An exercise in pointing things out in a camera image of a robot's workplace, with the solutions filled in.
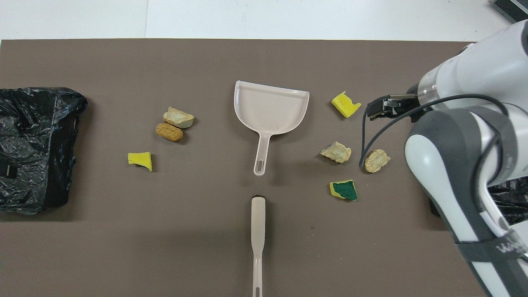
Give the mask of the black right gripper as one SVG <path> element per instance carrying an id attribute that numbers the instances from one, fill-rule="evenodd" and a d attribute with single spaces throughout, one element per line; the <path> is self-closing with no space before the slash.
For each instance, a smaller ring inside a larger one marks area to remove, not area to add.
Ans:
<path id="1" fill-rule="evenodd" d="M 392 94 L 382 96 L 367 104 L 370 121 L 388 117 L 394 119 L 419 106 L 416 94 Z"/>

